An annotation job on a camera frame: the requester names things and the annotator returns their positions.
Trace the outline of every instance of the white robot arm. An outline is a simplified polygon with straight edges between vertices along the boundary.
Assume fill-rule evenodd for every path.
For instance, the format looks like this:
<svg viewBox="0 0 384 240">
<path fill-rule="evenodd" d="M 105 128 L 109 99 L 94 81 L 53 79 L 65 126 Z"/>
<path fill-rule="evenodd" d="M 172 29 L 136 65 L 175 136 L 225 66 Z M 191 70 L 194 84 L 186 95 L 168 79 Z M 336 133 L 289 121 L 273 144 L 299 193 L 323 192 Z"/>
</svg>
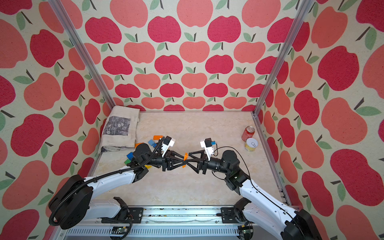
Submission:
<svg viewBox="0 0 384 240">
<path fill-rule="evenodd" d="M 226 174 L 224 181 L 229 189 L 243 197 L 234 205 L 235 218 L 239 223 L 256 223 L 277 239 L 321 240 L 310 214 L 305 210 L 297 212 L 260 188 L 239 168 L 240 161 L 234 151 L 225 151 L 221 159 L 210 156 L 208 158 L 204 146 L 204 150 L 190 152 L 189 156 L 192 159 L 184 161 L 184 156 L 168 150 L 167 147 L 165 153 L 161 152 L 165 139 L 159 141 L 153 152 L 147 144 L 140 144 L 133 153 L 131 163 L 115 172 L 85 179 L 79 175 L 72 176 L 49 202 L 48 206 L 52 211 L 50 224 L 68 229 L 81 220 L 91 218 L 103 218 L 106 222 L 132 222 L 128 217 L 129 209 L 120 198 L 115 197 L 111 200 L 94 198 L 115 187 L 140 180 L 148 173 L 145 165 L 162 167 L 163 171 L 188 165 L 197 173 L 202 170 L 205 174 L 207 170 L 213 170 Z M 211 139 L 206 139 L 205 142 L 211 143 Z"/>
</svg>

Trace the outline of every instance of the red apple pattern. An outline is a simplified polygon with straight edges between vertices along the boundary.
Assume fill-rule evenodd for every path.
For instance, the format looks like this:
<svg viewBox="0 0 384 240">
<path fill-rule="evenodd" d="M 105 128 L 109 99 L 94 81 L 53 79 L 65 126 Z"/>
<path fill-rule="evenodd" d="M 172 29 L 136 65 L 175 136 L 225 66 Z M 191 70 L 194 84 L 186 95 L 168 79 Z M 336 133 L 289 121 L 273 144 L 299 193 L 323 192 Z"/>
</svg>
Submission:
<svg viewBox="0 0 384 240">
<path fill-rule="evenodd" d="M 236 6 L 242 11 L 233 11 L 233 1 L 229 9 L 225 4 L 214 10 L 217 7 L 214 1 L 181 0 L 173 11 L 169 11 L 164 1 L 156 10 L 150 9 L 150 3 L 142 0 L 135 0 L 132 5 L 122 0 L 92 1 L 89 10 L 83 8 L 81 1 L 61 1 L 113 97 L 120 100 L 119 104 L 141 111 L 253 111 L 296 13 L 294 6 L 285 10 L 289 0 L 247 0 Z M 383 157 L 378 156 L 377 149 L 372 146 L 384 142 L 384 109 L 381 107 L 384 105 L 384 88 L 380 82 L 384 76 L 384 11 L 379 0 L 356 1 L 351 8 L 353 2 L 341 1 L 339 6 L 339 3 L 331 5 L 332 1 L 317 0 L 273 80 L 265 104 L 260 102 L 264 105 L 258 113 L 263 130 L 265 119 L 269 124 L 274 122 L 277 128 L 273 134 L 265 131 L 277 168 L 281 166 L 280 153 L 284 156 L 289 153 L 290 157 L 284 158 L 285 172 L 281 170 L 281 176 L 291 202 L 306 209 L 314 219 L 317 216 L 315 223 L 322 222 L 325 226 L 322 236 L 327 229 L 328 236 L 327 233 L 324 236 L 331 239 L 336 239 L 331 233 L 339 235 L 339 239 L 343 235 L 347 239 L 357 236 L 374 239 L 383 234 L 378 225 L 380 219 L 368 209 L 379 207 L 383 200 L 382 169 L 378 167 Z M 12 186 L 3 199 L 8 208 L 26 204 L 24 211 L 5 216 L 0 239 L 32 239 L 36 235 L 48 239 L 52 229 L 39 221 L 39 216 L 44 213 L 37 203 L 51 198 L 50 191 L 55 191 L 59 182 L 72 174 L 79 173 L 84 177 L 89 172 L 105 122 L 104 114 L 100 114 L 103 99 L 100 93 L 95 95 L 97 86 L 80 57 L 76 56 L 77 62 L 73 65 L 77 68 L 72 66 L 74 59 L 69 52 L 73 55 L 76 51 L 49 3 L 32 5 L 30 0 L 21 0 L 0 5 L 0 12 L 7 17 L 0 20 L 0 29 L 4 33 L 0 38 L 5 43 L 0 50 L 0 68 L 3 68 L 0 77 L 0 163 L 4 170 L 19 179 L 3 190 L 4 194 Z M 161 7 L 167 11 L 165 15 L 160 15 Z M 91 10 L 97 11 L 98 15 L 91 14 Z M 263 28 L 263 33 L 252 31 L 256 26 Z M 87 46 L 89 43 L 92 43 L 92 49 Z M 257 60 L 249 58 L 245 48 L 235 49 L 258 45 L 265 47 L 261 48 L 263 51 Z M 203 47 L 201 59 L 191 58 L 197 56 L 196 52 L 203 51 Z M 313 69 L 312 79 L 302 88 L 293 86 L 292 79 L 287 81 L 292 61 L 299 56 L 302 65 L 311 65 Z M 239 69 L 244 68 L 245 73 L 240 73 Z M 134 79 L 132 71 L 138 71 L 135 75 L 140 77 Z M 49 90 L 50 85 L 33 91 L 36 88 L 32 86 L 39 85 L 39 78 L 44 74 L 51 76 L 46 81 L 55 78 L 59 86 L 56 84 L 54 91 Z M 240 75 L 253 75 L 254 78 L 250 78 L 253 82 L 236 82 L 235 77 Z M 182 76 L 190 78 L 182 81 Z M 140 89 L 145 89 L 150 97 L 141 94 Z M 274 105 L 276 98 L 283 96 L 277 94 L 278 89 L 284 90 L 285 98 L 291 98 L 288 113 L 283 116 Z M 63 94 L 55 94 L 52 102 L 54 92 L 60 90 Z M 32 102 L 33 106 L 49 103 L 50 109 L 30 107 Z M 337 111 L 341 110 L 338 103 L 348 109 Z M 78 109 L 76 117 L 84 121 L 71 119 L 74 109 Z M 76 122 L 75 131 L 65 136 L 62 133 L 67 130 L 59 126 L 64 121 Z M 308 173 L 308 165 L 302 163 L 301 154 L 294 147 L 298 142 L 296 135 L 304 130 L 311 132 L 313 144 L 324 152 L 324 164 L 316 168 L 316 174 L 322 180 Z M 87 140 L 82 144 L 84 135 Z M 31 144 L 25 148 L 25 142 Z M 81 145 L 82 150 L 73 159 L 74 154 L 65 156 L 68 158 L 63 159 L 60 166 L 65 173 L 56 175 L 57 170 L 54 172 L 49 167 L 59 163 L 53 160 L 62 154 L 64 143 Z M 326 165 L 326 156 L 332 156 L 329 165 Z M 49 171 L 44 170 L 40 178 L 29 181 L 30 190 L 22 193 L 27 202 L 19 204 L 12 201 L 12 194 L 20 194 L 20 183 L 32 178 L 25 174 L 27 171 L 22 171 L 30 169 L 29 162 L 42 163 L 39 169 Z M 313 185 L 307 186 L 303 179 Z M 348 217 L 351 211 L 358 215 L 358 219 Z M 30 225 L 22 227 L 22 231 L 15 235 L 12 226 L 26 218 Z"/>
</svg>

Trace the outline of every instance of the small orange part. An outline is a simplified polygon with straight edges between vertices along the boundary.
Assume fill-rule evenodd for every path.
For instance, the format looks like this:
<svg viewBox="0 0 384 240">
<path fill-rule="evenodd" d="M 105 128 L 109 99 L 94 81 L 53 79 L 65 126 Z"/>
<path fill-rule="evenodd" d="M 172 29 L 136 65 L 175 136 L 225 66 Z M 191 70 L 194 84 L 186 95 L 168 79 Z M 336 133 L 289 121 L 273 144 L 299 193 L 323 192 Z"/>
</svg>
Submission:
<svg viewBox="0 0 384 240">
<path fill-rule="evenodd" d="M 155 135 L 153 136 L 153 140 L 159 140 L 160 138 L 162 138 L 163 136 L 160 136 L 160 135 Z"/>
<path fill-rule="evenodd" d="M 135 148 L 136 148 L 138 145 L 142 144 L 142 143 L 143 143 L 143 142 L 136 143 L 136 144 L 135 144 Z"/>
<path fill-rule="evenodd" d="M 187 158 L 188 158 L 188 153 L 185 153 L 185 155 L 184 155 L 184 161 L 187 160 Z"/>
</svg>

